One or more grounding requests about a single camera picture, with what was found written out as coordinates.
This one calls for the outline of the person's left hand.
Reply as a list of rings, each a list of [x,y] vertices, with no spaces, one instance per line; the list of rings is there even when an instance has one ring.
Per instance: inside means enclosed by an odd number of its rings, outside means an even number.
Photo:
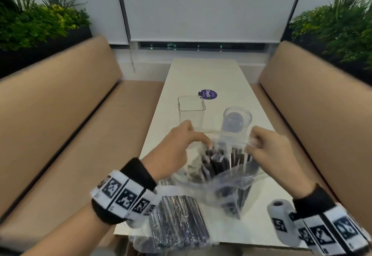
[[[187,162],[188,132],[196,132],[189,120],[174,127],[164,139],[141,159],[155,182],[167,178]]]

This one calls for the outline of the person's left forearm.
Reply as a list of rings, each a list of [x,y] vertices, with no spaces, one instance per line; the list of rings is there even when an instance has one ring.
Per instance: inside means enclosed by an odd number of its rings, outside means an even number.
[[[89,203],[21,256],[90,256],[112,227]]]

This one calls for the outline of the wrapped bundle of black straws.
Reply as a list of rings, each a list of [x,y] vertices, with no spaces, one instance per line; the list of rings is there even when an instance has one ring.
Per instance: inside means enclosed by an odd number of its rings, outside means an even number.
[[[192,197],[163,197],[149,221],[150,236],[129,236],[133,248],[140,253],[166,254],[215,245]]]

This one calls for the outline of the green plant with yellow flowers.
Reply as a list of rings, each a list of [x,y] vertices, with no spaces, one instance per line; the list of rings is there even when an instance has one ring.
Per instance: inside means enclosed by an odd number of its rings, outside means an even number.
[[[82,5],[77,0],[0,0],[0,51],[35,47],[89,28],[90,16]]]
[[[333,0],[304,11],[289,27],[293,40],[312,35],[325,44],[323,55],[361,61],[372,70],[372,0]]]

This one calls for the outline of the tan upholstered bench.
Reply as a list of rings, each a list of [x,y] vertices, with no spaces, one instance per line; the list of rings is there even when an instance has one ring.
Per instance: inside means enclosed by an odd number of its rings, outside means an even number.
[[[251,88],[305,174],[372,236],[372,87],[283,41]]]
[[[103,36],[0,80],[0,250],[33,247],[140,156],[163,86],[124,79]]]

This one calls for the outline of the round clear plastic container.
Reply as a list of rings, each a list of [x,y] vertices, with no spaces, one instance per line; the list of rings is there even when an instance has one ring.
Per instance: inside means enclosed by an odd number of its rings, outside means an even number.
[[[232,106],[225,109],[221,131],[246,135],[252,122],[252,114],[245,108]]]

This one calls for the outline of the wide white roller blind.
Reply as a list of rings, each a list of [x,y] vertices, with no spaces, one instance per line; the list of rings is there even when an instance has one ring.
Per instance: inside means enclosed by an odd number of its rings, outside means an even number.
[[[277,43],[295,0],[124,0],[138,42]]]

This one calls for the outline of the square clear plastic container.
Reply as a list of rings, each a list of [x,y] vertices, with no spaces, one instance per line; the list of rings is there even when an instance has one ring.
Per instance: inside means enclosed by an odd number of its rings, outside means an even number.
[[[205,103],[199,95],[178,97],[179,123],[189,120],[195,131],[202,131]]]

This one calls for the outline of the black straws in bag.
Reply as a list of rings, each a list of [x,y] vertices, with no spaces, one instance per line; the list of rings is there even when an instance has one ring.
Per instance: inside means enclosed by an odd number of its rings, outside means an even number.
[[[259,172],[259,165],[242,149],[211,148],[201,157],[200,174],[204,182],[212,184],[216,203],[225,214],[240,220],[251,186]]]

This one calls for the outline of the person's right hand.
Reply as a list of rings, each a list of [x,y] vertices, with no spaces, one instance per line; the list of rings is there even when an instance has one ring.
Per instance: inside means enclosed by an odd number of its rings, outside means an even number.
[[[301,169],[286,136],[266,129],[264,144],[249,142],[245,150],[292,198],[301,199],[314,191],[315,183]]]

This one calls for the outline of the purple round sticker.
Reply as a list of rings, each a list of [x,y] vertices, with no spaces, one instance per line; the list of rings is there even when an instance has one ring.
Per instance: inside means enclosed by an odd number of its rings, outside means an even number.
[[[200,96],[203,100],[212,100],[217,98],[217,93],[210,89],[202,89],[198,92],[198,96]]]

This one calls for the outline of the clear plastic bag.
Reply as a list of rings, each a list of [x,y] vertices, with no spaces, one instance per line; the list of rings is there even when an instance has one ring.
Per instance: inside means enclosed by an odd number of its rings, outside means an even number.
[[[208,147],[193,142],[187,149],[188,161],[171,176],[187,195],[208,206],[222,208],[240,220],[257,199],[248,197],[253,184],[268,175],[246,152],[253,140],[248,135],[198,129],[211,139]]]

